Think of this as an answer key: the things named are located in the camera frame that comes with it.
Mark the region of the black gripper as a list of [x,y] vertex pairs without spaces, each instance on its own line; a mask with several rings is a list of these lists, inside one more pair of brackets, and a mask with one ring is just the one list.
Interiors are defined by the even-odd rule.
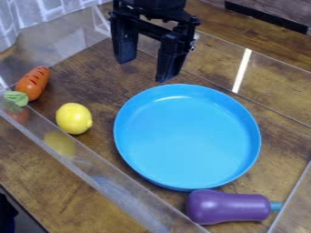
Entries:
[[[180,74],[188,54],[186,41],[195,40],[196,26],[200,21],[183,9],[186,0],[114,0],[111,32],[115,59],[126,64],[136,58],[139,34],[160,40],[155,81],[164,83]],[[152,19],[164,23],[174,21],[178,26],[168,30],[154,25]]]

